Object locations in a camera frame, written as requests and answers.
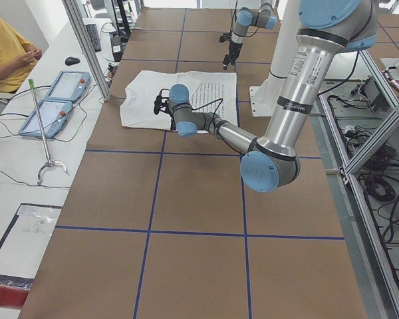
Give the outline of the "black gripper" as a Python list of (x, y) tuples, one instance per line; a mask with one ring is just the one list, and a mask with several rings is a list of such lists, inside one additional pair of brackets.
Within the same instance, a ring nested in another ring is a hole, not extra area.
[(219, 42), (229, 42), (228, 50), (229, 52), (225, 55), (223, 59), (223, 69), (227, 70), (228, 64), (231, 66), (235, 65), (236, 60), (239, 57), (241, 52), (241, 48), (243, 45), (243, 37), (236, 35), (235, 33), (223, 33), (220, 38)]
[(156, 96), (156, 99), (154, 101), (154, 114), (158, 115), (160, 112), (165, 113), (165, 114), (170, 114), (169, 111), (169, 97), (168, 96), (163, 96), (163, 91), (169, 91), (169, 89), (162, 88), (158, 95)]

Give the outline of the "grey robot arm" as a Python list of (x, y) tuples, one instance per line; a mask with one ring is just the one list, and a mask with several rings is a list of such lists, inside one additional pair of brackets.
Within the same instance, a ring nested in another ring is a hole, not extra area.
[(242, 7), (235, 11), (231, 19), (231, 27), (228, 33), (222, 33), (219, 42), (228, 42), (228, 53), (223, 58), (223, 69), (234, 65), (239, 58), (244, 39), (248, 37), (249, 27), (258, 29), (273, 29), (277, 24), (277, 17), (273, 14), (273, 2), (261, 1), (257, 11)]
[(192, 108), (188, 88), (175, 84), (158, 95), (154, 113), (166, 113), (181, 137), (205, 130), (243, 154), (240, 174), (257, 192), (294, 181), (300, 172), (295, 144), (335, 55), (370, 48), (376, 41), (377, 1), (301, 1), (296, 6), (298, 49), (261, 137), (215, 112)]

